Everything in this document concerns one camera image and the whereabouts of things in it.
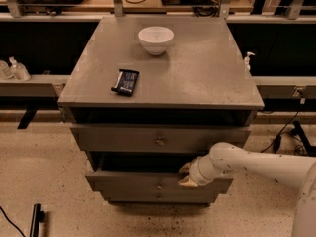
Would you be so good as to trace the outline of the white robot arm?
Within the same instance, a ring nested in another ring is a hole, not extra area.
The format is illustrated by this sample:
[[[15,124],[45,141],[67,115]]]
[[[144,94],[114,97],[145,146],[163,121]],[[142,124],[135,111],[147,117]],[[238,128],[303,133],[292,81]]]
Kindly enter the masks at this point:
[[[184,187],[206,186],[217,178],[245,170],[299,189],[291,237],[316,237],[316,158],[251,152],[226,142],[183,165]]]

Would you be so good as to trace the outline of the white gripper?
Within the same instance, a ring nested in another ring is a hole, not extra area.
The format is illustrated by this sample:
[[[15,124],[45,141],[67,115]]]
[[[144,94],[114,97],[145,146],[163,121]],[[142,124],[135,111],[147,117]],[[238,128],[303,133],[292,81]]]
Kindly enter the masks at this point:
[[[183,187],[205,186],[211,182],[211,162],[205,157],[198,157],[191,163],[185,163],[180,169],[180,174],[188,173],[178,181],[178,184]]]

